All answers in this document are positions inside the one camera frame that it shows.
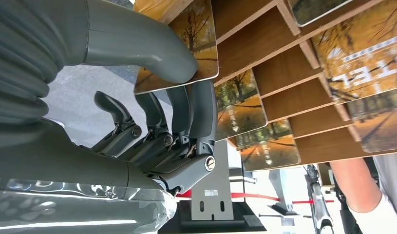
human arm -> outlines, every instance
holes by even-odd
[[[336,182],[346,197],[362,233],[397,234],[397,213],[386,194],[377,187],[362,158],[331,162]]]
[[[330,166],[352,210],[367,213],[379,204],[382,192],[371,177],[363,158],[333,161]]]

red stripe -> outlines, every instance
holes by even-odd
[[[325,200],[326,203],[333,203],[335,202],[334,200]],[[308,200],[308,201],[293,201],[293,204],[313,204],[313,200]]]
[[[188,190],[183,194],[177,194],[177,197],[191,198],[191,190]],[[242,197],[255,197],[255,198],[269,199],[269,200],[273,200],[273,201],[280,201],[280,199],[278,199],[277,197],[265,196],[265,195],[260,195],[260,194],[231,193],[231,198],[242,198]],[[305,204],[305,203],[313,204],[313,200],[293,201],[293,204]]]

plastic wrap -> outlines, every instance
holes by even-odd
[[[0,190],[0,233],[149,233],[176,208],[163,190],[12,179]]]

wooden slot rack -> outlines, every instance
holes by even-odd
[[[330,97],[310,41],[382,1],[354,0],[299,28],[287,0],[212,0],[220,67],[214,84],[252,68],[269,122],[289,119],[300,164],[397,153],[362,150],[345,107]],[[234,137],[228,141],[237,145]]]

park path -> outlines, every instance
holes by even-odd
[[[397,108],[363,144],[368,151],[397,149]]]

